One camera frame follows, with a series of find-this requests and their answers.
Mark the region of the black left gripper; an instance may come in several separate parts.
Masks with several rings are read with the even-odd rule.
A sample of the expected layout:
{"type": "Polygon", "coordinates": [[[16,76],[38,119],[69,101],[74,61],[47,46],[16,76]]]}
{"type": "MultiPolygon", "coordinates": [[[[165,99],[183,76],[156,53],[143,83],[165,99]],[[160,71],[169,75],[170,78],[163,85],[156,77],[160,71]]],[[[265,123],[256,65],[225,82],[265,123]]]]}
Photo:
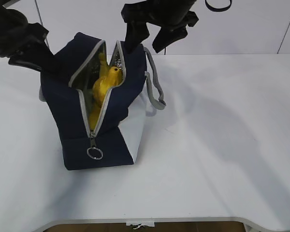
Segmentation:
{"type": "Polygon", "coordinates": [[[24,56],[10,57],[9,65],[59,74],[61,63],[44,42],[47,34],[47,29],[29,23],[20,11],[0,9],[0,57],[10,57],[24,47],[24,56]]]}

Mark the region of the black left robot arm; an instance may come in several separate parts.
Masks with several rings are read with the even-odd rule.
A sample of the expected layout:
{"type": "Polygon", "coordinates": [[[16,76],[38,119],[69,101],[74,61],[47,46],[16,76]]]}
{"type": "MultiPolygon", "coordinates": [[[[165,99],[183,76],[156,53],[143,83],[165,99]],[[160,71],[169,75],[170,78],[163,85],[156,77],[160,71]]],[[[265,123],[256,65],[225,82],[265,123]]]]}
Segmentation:
{"type": "Polygon", "coordinates": [[[0,0],[0,58],[8,64],[38,72],[58,73],[60,63],[46,45],[49,31],[39,23],[29,23],[18,10],[7,9],[0,0]]]}

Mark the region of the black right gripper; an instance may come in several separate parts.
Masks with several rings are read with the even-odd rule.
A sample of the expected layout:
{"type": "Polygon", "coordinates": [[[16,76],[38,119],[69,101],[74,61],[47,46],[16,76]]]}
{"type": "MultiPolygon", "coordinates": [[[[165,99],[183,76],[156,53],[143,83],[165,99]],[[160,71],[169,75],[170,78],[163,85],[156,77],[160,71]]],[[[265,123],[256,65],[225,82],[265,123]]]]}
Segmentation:
{"type": "Polygon", "coordinates": [[[125,49],[132,53],[149,37],[147,23],[161,27],[152,46],[156,53],[178,40],[184,39],[188,32],[185,26],[193,27],[198,21],[191,11],[194,0],[145,0],[125,4],[121,15],[127,23],[125,49]]]}

